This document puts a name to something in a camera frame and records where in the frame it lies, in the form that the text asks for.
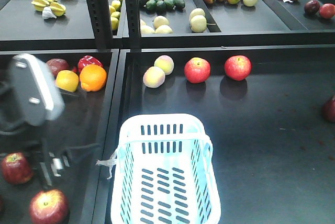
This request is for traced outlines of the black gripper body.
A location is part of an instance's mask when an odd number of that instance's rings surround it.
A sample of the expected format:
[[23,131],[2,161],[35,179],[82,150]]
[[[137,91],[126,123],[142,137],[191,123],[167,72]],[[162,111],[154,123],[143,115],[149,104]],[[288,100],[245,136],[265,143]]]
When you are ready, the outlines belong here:
[[32,54],[13,56],[9,64],[9,80],[24,122],[41,126],[56,120],[65,103],[46,63]]

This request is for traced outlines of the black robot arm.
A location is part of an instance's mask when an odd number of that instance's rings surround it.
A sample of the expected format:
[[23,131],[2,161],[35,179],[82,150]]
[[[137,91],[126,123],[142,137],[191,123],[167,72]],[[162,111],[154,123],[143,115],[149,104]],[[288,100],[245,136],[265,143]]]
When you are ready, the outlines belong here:
[[48,186],[83,189],[90,177],[104,92],[56,87],[46,56],[1,57],[1,151],[38,151]]

